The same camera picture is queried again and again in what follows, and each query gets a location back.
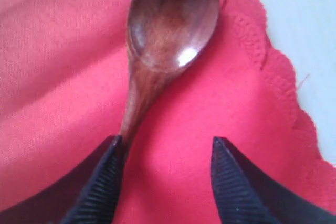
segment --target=red napkin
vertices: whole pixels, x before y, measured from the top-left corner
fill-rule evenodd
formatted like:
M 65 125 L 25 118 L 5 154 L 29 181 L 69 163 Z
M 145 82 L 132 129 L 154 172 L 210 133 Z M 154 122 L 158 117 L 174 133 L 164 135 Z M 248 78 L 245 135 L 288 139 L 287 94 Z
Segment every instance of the red napkin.
M 0 0 L 0 210 L 40 192 L 116 134 L 127 98 L 130 0 Z M 259 0 L 226 0 L 214 38 L 150 110 L 115 223 L 219 223 L 212 138 L 336 213 L 336 172 L 300 109 L 295 72 Z

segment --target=black ribbed object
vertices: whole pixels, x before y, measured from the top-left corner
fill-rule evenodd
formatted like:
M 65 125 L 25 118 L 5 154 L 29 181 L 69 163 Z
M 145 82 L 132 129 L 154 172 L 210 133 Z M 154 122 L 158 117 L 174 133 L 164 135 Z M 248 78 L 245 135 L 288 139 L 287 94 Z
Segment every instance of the black ribbed object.
M 110 224 L 120 195 L 123 155 L 116 136 L 61 224 Z
M 211 180 L 222 223 L 336 224 L 335 215 L 275 182 L 226 138 L 214 138 Z

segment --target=wooden spoon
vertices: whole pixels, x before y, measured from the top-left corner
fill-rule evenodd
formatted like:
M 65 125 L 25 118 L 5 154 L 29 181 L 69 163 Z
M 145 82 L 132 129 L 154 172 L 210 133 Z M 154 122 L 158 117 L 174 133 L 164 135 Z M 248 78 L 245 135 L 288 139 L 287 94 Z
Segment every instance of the wooden spoon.
M 128 16 L 128 102 L 120 135 L 125 160 L 147 110 L 210 40 L 219 0 L 132 0 Z

